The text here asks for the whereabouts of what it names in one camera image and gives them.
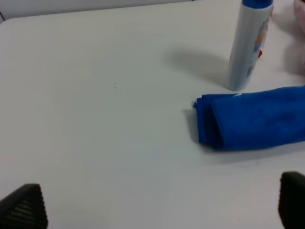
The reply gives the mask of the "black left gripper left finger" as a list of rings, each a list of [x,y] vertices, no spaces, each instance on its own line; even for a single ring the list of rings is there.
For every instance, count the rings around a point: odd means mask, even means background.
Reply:
[[[25,184],[0,200],[2,229],[46,229],[48,216],[39,184]]]

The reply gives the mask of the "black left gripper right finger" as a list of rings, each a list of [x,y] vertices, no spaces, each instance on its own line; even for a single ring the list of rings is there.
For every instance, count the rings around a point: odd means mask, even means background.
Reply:
[[[305,227],[305,176],[284,172],[281,176],[278,213],[285,229]]]

